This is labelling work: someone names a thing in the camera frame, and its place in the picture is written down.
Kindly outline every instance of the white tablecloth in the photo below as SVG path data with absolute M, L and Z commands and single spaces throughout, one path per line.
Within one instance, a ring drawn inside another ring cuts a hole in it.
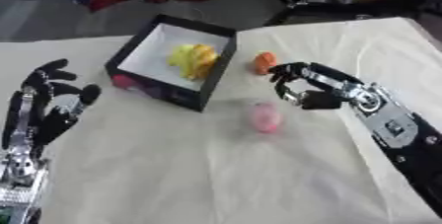
M 0 43 L 0 113 L 36 66 L 70 60 L 99 101 L 47 151 L 45 224 L 439 223 L 348 108 L 303 112 L 248 71 L 265 50 L 377 81 L 442 129 L 442 54 L 404 19 L 264 28 L 239 48 L 204 113 L 116 89 L 104 64 L 128 37 Z M 294 85 L 298 88 L 305 84 Z M 248 112 L 273 102 L 274 134 Z

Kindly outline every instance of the yellow toy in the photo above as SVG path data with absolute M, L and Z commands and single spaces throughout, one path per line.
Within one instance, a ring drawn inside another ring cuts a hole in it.
M 215 49 L 209 45 L 186 44 L 175 48 L 168 62 L 181 68 L 182 77 L 194 80 L 207 77 L 217 58 Z

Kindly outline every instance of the robotic hand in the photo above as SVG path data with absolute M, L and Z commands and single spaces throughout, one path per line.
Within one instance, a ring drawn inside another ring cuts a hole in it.
M 335 110 L 349 103 L 373 139 L 409 184 L 442 218 L 442 135 L 376 83 L 318 63 L 290 63 L 269 70 L 278 96 L 304 110 Z M 285 84 L 304 79 L 321 91 L 292 92 Z
M 37 68 L 14 93 L 5 121 L 0 164 L 0 224 L 38 223 L 39 200 L 47 182 L 49 161 L 41 158 L 46 145 L 77 123 L 86 106 L 100 95 L 96 85 L 83 90 L 55 80 L 72 81 L 73 73 L 60 70 L 66 59 Z M 45 109 L 61 95 L 76 95 L 69 106 Z

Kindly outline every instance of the small ball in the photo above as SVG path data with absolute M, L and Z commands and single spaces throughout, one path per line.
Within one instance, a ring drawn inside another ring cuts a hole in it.
M 273 104 L 259 103 L 254 105 L 251 121 L 257 131 L 272 133 L 276 131 L 281 120 L 281 114 Z
M 255 72 L 258 75 L 266 75 L 270 67 L 276 66 L 276 56 L 270 52 L 264 52 L 255 57 Z

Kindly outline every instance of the wheel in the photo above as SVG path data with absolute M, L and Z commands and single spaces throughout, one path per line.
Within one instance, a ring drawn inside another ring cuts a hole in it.
M 38 209 L 33 216 L 31 216 L 28 224 L 38 224 L 39 219 L 41 218 L 41 209 Z

